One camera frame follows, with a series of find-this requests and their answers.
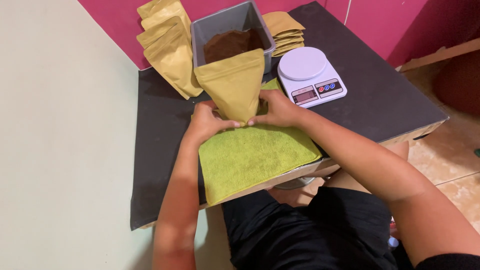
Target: black tabletop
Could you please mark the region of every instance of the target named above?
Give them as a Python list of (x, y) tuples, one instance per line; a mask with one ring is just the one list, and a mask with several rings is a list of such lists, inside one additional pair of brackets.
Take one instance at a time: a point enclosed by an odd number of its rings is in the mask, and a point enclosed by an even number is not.
[[(315, 47), (342, 78), (345, 97), (310, 108), (375, 142), (447, 119), (447, 116), (408, 80), (371, 50), (319, 3), (302, 5), (289, 14), (306, 29), (305, 46)], [(280, 57), (273, 58), (276, 77)], [(137, 136), (130, 226), (134, 230), (155, 221), (165, 194), (178, 147), (195, 103), (208, 100), (203, 92), (185, 100), (154, 69), (139, 71)], [(200, 202), (205, 202), (199, 163)]]

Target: digital kitchen scale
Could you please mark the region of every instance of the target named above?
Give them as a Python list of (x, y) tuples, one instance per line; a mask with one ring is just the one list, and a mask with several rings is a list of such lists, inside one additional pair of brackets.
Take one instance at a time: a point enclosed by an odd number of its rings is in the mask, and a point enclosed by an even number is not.
[(278, 64), (278, 76), (288, 98), (304, 108), (347, 94), (342, 79), (317, 48), (302, 47), (287, 52)]

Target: green microfiber towel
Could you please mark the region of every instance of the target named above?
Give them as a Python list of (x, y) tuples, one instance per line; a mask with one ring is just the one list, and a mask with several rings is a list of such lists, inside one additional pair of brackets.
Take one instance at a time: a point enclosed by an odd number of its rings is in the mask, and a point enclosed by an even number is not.
[[(262, 87), (277, 88), (276, 79)], [(218, 133), (199, 154), (208, 205), (322, 157), (303, 131), (263, 124)]]

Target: hand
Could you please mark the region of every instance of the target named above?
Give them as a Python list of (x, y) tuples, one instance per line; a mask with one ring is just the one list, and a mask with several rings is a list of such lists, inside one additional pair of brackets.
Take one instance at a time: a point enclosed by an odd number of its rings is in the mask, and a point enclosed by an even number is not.
[(213, 111), (215, 109), (217, 109), (217, 106), (213, 100), (197, 103), (193, 111), (192, 120), (183, 138), (193, 140), (200, 145), (220, 130), (240, 127), (240, 123), (237, 121), (222, 120), (218, 113)]
[(260, 99), (268, 102), (268, 113), (248, 120), (248, 125), (295, 126), (304, 108), (295, 105), (281, 90), (260, 90)]

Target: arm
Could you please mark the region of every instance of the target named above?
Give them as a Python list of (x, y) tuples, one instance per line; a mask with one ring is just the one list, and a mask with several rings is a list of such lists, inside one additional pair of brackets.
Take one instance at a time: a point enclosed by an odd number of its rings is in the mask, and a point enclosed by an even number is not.
[(267, 115), (255, 123), (295, 126), (390, 208), (412, 264), (445, 253), (480, 255), (480, 235), (423, 174), (401, 157), (326, 118), (296, 106), (279, 90), (262, 90)]
[(155, 230), (153, 269), (195, 269), (193, 242), (198, 219), (198, 149), (218, 131), (240, 127), (216, 117), (213, 101), (195, 106), (192, 121), (180, 143)]

